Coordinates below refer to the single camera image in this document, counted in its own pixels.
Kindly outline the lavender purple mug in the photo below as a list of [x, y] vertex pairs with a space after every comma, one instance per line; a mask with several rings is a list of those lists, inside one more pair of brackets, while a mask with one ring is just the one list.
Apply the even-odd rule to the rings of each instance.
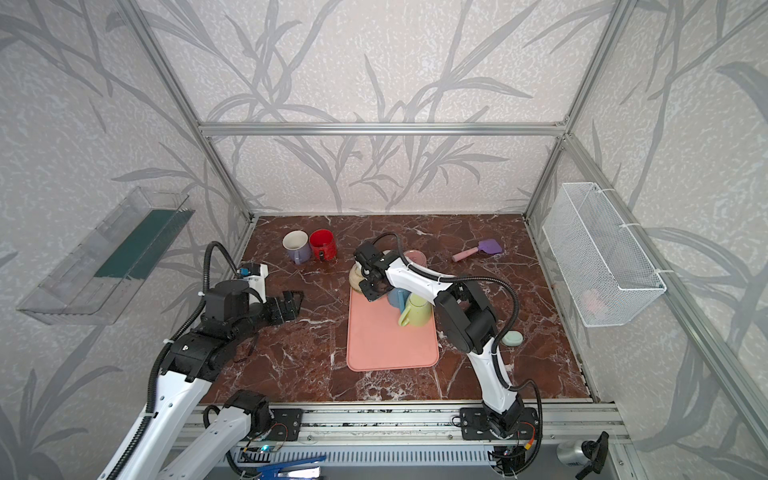
[[296, 265], [308, 262], [313, 256], [309, 235], [302, 230], [294, 230], [286, 234], [282, 245], [289, 259]]

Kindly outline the red mug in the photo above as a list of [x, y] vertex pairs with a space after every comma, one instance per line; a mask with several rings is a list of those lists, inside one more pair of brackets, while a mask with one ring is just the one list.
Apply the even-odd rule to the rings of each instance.
[[337, 256], [337, 245], [333, 233], [328, 229], [318, 229], [309, 236], [309, 244], [315, 259], [330, 261]]

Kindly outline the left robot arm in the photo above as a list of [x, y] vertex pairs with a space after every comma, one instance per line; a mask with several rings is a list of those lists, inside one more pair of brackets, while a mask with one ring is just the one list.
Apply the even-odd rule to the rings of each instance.
[[174, 460], [167, 458], [187, 418], [239, 346], [261, 329], [298, 318], [304, 294], [263, 295], [257, 276], [226, 280], [203, 292], [197, 327], [165, 340], [155, 360], [144, 410], [105, 467], [104, 479], [203, 479], [242, 440], [269, 434], [277, 422], [268, 399], [239, 390]]

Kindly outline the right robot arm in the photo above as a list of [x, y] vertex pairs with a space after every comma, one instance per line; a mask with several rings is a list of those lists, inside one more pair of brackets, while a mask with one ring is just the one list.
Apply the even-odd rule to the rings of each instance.
[[419, 266], [399, 250], [384, 252], [373, 241], [358, 246], [354, 258], [363, 276], [359, 286], [368, 300], [400, 288], [435, 307], [440, 329], [470, 360], [481, 387], [488, 428], [499, 439], [509, 438], [525, 405], [499, 352], [506, 331], [498, 328], [497, 312], [480, 284], [509, 286], [491, 277], [442, 274]]

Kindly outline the beige speckled round mug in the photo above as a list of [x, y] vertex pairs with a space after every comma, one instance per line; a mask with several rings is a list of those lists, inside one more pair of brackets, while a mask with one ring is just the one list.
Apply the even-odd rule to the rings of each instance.
[[360, 283], [365, 279], [365, 277], [362, 275], [361, 266], [359, 263], [355, 263], [354, 266], [350, 269], [348, 279], [351, 288], [354, 291], [361, 293], [362, 289], [360, 287]]

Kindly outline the blue dotted mug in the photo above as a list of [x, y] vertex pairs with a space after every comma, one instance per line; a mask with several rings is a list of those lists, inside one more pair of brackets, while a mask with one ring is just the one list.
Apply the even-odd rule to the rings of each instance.
[[402, 313], [406, 309], [409, 296], [410, 292], [408, 290], [393, 288], [387, 294], [387, 300], [392, 307], [397, 308]]

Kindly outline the pink patterned mug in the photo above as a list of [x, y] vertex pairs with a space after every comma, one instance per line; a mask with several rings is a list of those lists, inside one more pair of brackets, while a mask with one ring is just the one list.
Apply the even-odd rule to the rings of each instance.
[[416, 263], [418, 266], [421, 266], [421, 267], [427, 266], [427, 257], [423, 252], [419, 250], [407, 250], [404, 252], [404, 255], [408, 260], [410, 260], [413, 263]]

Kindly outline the pink plastic tray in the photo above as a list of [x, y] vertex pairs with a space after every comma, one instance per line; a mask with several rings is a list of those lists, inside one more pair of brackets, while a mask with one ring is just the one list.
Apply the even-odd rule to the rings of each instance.
[[350, 290], [347, 366], [356, 372], [415, 369], [439, 359], [434, 314], [423, 325], [399, 324], [400, 311], [386, 298], [369, 302]]

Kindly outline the purple pink spatula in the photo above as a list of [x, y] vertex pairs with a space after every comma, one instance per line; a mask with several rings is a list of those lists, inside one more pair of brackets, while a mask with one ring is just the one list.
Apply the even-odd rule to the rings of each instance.
[[495, 239], [480, 240], [475, 247], [458, 252], [452, 256], [453, 262], [459, 262], [477, 253], [497, 255], [503, 252], [502, 245]]

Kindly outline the pale green round lid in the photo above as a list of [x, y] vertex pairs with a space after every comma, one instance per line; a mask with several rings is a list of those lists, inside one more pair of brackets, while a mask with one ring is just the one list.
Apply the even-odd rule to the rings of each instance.
[[502, 337], [502, 344], [507, 347], [518, 347], [524, 341], [524, 336], [520, 331], [511, 330]]

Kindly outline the black clamp knob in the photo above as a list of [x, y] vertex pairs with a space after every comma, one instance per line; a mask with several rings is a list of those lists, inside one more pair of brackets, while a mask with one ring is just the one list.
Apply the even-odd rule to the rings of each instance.
[[588, 475], [601, 474], [609, 451], [608, 432], [603, 431], [596, 440], [572, 440], [560, 443], [557, 458], [565, 466], [579, 467], [576, 480], [583, 480]]

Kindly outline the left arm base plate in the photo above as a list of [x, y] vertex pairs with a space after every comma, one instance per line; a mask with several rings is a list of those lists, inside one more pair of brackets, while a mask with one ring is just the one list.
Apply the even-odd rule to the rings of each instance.
[[298, 440], [304, 411], [300, 408], [261, 409], [251, 415], [245, 439], [293, 442]]

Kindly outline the blue handled tool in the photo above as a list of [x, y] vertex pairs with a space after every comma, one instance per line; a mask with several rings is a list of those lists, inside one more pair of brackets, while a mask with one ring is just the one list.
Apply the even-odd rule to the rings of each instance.
[[325, 455], [299, 459], [295, 461], [270, 463], [257, 468], [257, 478], [261, 480], [298, 480], [320, 479], [321, 463]]

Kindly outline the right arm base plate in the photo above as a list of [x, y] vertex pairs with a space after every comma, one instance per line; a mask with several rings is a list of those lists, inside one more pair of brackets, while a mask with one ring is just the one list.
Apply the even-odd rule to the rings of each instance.
[[539, 425], [535, 408], [526, 407], [512, 430], [499, 436], [491, 429], [487, 414], [482, 407], [465, 407], [451, 419], [451, 424], [461, 430], [463, 440], [511, 440], [512, 442], [527, 442], [535, 436], [534, 428]]

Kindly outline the aluminium front rail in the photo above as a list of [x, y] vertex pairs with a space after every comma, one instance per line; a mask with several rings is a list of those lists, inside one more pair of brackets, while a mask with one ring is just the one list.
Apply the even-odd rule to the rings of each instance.
[[[484, 463], [496, 447], [544, 447], [572, 440], [596, 440], [606, 431], [609, 450], [630, 441], [628, 430], [610, 404], [546, 402], [539, 410], [535, 436], [527, 442], [462, 439], [451, 419], [477, 402], [319, 402], [277, 403], [270, 409], [300, 408], [304, 411], [297, 441], [240, 441], [231, 451], [249, 465], [267, 461], [298, 460], [326, 456], [329, 464], [469, 464]], [[187, 418], [171, 450], [181, 453], [209, 422], [196, 406]]]

